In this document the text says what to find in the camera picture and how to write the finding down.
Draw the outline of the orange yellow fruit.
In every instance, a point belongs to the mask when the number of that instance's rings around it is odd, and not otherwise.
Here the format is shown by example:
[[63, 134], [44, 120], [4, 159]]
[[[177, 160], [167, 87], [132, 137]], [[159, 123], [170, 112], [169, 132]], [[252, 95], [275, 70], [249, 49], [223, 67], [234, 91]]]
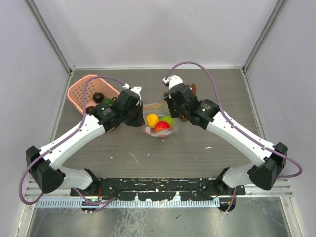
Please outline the orange yellow fruit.
[[159, 117], [155, 113], [150, 113], [146, 116], [146, 120], [149, 128], [155, 128], [155, 125], [159, 122]]

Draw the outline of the light green apple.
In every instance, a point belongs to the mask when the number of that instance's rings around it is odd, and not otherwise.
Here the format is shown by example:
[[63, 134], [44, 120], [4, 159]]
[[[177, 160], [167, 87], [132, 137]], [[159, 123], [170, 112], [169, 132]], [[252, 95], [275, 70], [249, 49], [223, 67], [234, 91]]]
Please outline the light green apple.
[[170, 127], [173, 126], [173, 118], [170, 115], [162, 116], [160, 121], [164, 121], [164, 122], [168, 123]]

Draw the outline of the clear zip top bag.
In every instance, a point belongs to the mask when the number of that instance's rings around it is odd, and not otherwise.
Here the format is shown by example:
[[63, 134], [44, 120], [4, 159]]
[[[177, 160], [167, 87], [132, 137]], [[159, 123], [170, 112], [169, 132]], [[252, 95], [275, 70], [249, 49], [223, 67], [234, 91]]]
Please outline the clear zip top bag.
[[180, 121], [173, 118], [166, 102], [146, 104], [143, 106], [145, 124], [143, 132], [156, 138], [164, 138], [179, 133]]

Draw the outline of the red tomato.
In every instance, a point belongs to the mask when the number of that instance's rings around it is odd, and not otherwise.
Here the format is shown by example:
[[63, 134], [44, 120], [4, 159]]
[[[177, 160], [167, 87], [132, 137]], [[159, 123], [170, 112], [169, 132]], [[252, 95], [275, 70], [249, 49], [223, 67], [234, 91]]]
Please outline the red tomato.
[[169, 129], [170, 126], [168, 123], [164, 122], [164, 121], [159, 121], [155, 126], [154, 126], [154, 132], [159, 132], [159, 131], [163, 131], [166, 129]]

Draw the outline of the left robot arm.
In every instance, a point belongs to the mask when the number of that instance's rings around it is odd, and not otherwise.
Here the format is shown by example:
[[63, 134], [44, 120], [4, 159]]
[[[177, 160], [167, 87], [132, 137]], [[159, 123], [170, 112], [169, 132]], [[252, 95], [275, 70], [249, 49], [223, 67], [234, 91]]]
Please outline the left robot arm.
[[111, 105], [96, 105], [84, 121], [55, 141], [40, 149], [31, 146], [26, 150], [29, 173], [43, 193], [59, 187], [75, 187], [88, 196], [98, 192], [99, 184], [90, 170], [65, 168], [63, 163], [85, 144], [122, 123], [131, 127], [144, 125], [141, 90], [137, 86], [123, 90]]

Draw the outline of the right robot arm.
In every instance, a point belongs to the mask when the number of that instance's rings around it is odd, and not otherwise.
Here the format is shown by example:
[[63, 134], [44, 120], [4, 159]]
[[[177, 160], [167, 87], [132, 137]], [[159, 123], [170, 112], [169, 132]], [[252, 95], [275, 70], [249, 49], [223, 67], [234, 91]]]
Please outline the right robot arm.
[[219, 106], [209, 99], [199, 100], [189, 86], [167, 83], [168, 92], [164, 99], [172, 117], [183, 116], [191, 124], [214, 133], [239, 151], [251, 163], [238, 168], [224, 168], [216, 178], [216, 188], [221, 194], [228, 194], [236, 186], [254, 184], [263, 190], [270, 190], [285, 167], [288, 148], [281, 142], [276, 145], [262, 140], [244, 127], [241, 131], [230, 124], [232, 119], [220, 112]]

